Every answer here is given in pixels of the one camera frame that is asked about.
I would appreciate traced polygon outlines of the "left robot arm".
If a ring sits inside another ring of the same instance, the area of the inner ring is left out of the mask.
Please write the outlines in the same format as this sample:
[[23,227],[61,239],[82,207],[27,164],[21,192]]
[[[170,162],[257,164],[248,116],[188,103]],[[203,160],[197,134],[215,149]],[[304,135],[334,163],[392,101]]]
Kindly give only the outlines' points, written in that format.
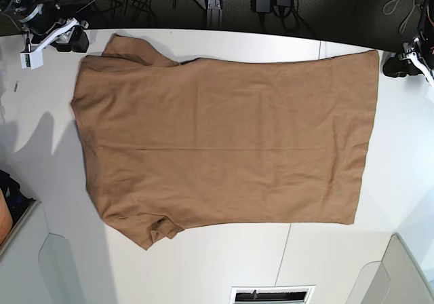
[[420,19],[414,38],[403,44],[403,50],[388,58],[382,66],[387,77],[423,75],[433,86],[433,0],[413,1],[412,10],[420,9]]

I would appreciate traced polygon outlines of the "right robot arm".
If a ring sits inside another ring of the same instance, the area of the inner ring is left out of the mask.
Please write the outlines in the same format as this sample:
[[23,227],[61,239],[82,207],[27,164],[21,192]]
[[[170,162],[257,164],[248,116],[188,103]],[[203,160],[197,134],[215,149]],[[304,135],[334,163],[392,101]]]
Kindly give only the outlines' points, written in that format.
[[24,35],[24,50],[35,50],[43,40],[58,52],[85,53],[88,23],[79,21],[61,8],[61,0],[1,0],[1,14]]

